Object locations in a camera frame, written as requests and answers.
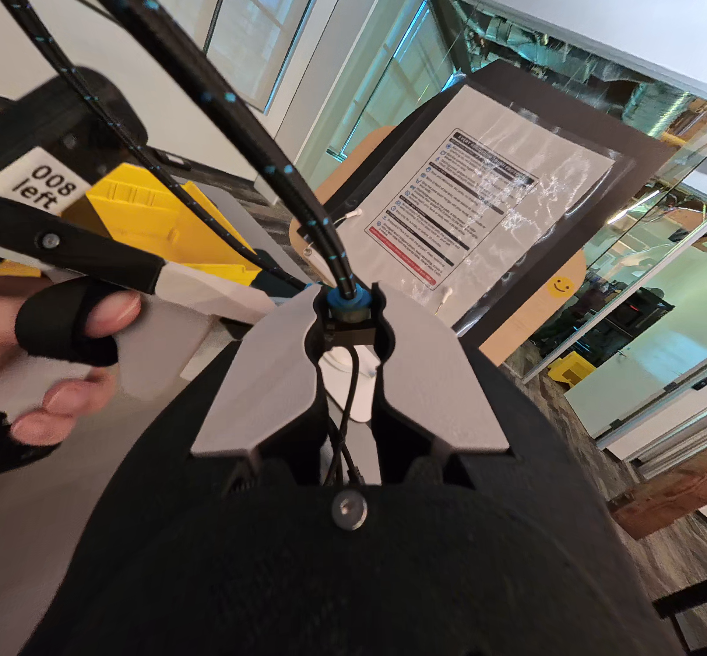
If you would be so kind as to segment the yellow plastic bin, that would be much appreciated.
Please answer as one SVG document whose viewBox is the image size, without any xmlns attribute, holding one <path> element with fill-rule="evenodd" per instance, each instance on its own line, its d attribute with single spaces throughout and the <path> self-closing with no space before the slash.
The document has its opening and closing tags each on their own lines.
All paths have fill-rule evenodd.
<svg viewBox="0 0 707 656">
<path fill-rule="evenodd" d="M 553 381 L 567 384 L 573 388 L 594 371 L 596 371 L 596 367 L 593 364 L 576 351 L 570 351 L 564 357 L 557 358 L 548 365 L 547 375 Z"/>
<path fill-rule="evenodd" d="M 1 203 L 36 209 L 61 221 L 166 262 L 254 285 L 260 267 L 246 260 L 138 166 L 122 164 L 93 185 L 43 148 L 1 166 Z"/>
</svg>

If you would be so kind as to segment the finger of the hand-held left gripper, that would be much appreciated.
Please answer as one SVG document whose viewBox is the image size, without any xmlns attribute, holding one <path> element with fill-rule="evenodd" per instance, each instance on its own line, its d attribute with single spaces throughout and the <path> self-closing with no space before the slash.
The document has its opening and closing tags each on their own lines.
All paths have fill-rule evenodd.
<svg viewBox="0 0 707 656">
<path fill-rule="evenodd" d="M 202 315 L 249 325 L 277 308 L 262 290 L 173 262 L 165 263 L 161 269 L 154 296 Z"/>
</svg>

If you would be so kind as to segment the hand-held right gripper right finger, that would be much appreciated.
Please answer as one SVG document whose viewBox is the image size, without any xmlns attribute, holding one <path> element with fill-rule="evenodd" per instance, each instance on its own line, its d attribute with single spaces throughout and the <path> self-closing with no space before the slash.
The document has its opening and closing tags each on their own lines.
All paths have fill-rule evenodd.
<svg viewBox="0 0 707 656">
<path fill-rule="evenodd" d="M 454 331 L 390 284 L 375 283 L 371 293 L 379 453 L 408 441 L 443 456 L 506 453 L 510 443 Z"/>
</svg>

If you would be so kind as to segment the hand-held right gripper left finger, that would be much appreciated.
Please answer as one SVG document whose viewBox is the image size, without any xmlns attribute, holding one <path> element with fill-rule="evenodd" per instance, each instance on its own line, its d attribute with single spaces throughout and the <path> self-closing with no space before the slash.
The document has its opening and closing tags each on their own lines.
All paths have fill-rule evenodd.
<svg viewBox="0 0 707 656">
<path fill-rule="evenodd" d="M 245 334 L 191 446 L 195 457 L 254 457 L 259 447 L 308 411 L 317 396 L 316 364 L 305 338 L 324 292 L 309 286 Z"/>
</svg>

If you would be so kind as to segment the person's left hand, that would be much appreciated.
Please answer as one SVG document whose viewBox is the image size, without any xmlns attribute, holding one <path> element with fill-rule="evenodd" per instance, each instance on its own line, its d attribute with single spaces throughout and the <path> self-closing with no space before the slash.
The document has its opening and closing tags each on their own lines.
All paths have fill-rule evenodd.
<svg viewBox="0 0 707 656">
<path fill-rule="evenodd" d="M 17 357 L 15 318 L 23 303 L 51 286 L 46 278 L 1 278 L 1 371 Z M 135 321 L 141 298 L 134 291 L 113 293 L 99 302 L 87 317 L 85 335 L 101 339 L 114 335 Z M 116 390 L 111 371 L 94 368 L 84 380 L 62 380 L 44 394 L 40 406 L 18 417 L 9 431 L 13 441 L 32 447 L 57 445 L 68 438 L 77 421 L 101 411 Z"/>
</svg>

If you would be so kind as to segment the white sign stand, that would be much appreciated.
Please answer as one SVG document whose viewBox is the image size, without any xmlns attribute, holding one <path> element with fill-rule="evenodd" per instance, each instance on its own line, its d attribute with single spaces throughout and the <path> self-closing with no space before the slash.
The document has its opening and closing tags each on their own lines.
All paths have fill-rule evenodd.
<svg viewBox="0 0 707 656">
<path fill-rule="evenodd" d="M 349 420 L 366 423 L 370 420 L 379 359 L 370 346 L 356 346 L 355 350 L 359 360 L 358 381 Z M 324 353 L 319 365 L 327 393 L 344 409 L 353 372 L 349 351 L 334 347 Z"/>
</svg>

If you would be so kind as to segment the framed instruction sign board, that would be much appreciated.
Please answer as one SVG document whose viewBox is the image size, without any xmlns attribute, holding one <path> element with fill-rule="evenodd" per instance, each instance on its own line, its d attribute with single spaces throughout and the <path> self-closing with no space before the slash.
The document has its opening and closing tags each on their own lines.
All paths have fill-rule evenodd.
<svg viewBox="0 0 707 656">
<path fill-rule="evenodd" d="M 315 194 L 361 283 L 476 349 L 674 154 L 497 61 L 372 133 Z"/>
</svg>

